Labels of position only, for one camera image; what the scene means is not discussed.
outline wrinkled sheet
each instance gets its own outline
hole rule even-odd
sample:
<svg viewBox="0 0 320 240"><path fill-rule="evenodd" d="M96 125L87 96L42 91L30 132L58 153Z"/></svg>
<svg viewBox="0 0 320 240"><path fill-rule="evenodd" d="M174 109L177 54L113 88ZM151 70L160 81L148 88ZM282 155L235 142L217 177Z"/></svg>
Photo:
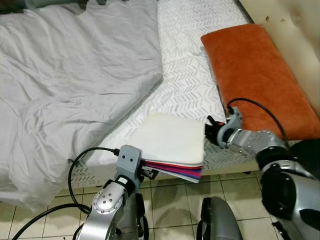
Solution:
<svg viewBox="0 0 320 240"><path fill-rule="evenodd" d="M162 79L156 0L0 15L0 201L44 208Z"/></svg>

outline pillow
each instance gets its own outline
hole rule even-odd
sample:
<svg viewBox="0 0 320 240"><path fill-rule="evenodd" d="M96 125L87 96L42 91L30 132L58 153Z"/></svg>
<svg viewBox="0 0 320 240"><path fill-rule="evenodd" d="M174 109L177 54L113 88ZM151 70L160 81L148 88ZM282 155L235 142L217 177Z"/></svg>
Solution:
<svg viewBox="0 0 320 240"><path fill-rule="evenodd" d="M267 107L289 140L320 137L320 121L294 75L266 31L257 24L208 33L201 41L210 58L225 107L234 98L248 98ZM273 119L258 106L236 101L244 129L269 129L281 137Z"/></svg>

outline chevron pattern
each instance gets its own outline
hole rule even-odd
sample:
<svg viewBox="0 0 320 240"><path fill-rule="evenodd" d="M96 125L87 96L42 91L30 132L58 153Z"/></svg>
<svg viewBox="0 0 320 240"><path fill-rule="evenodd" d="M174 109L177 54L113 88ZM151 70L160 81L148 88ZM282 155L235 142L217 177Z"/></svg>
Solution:
<svg viewBox="0 0 320 240"><path fill-rule="evenodd" d="M159 0L158 29L163 82L118 124L101 146L118 148L123 145L151 112L204 122L208 115L212 115L215 120L224 122L225 114L216 78L200 37L250 21L237 0ZM89 161L92 166L108 165L116 161L104 153L99 153L94 158L97 160ZM247 161L252 159L222 151L209 142L205 143L205 169L227 167ZM82 170L81 175L73 181L78 182L80 187L81 183L85 182L84 178L90 178L90 175L90 172Z"/></svg>

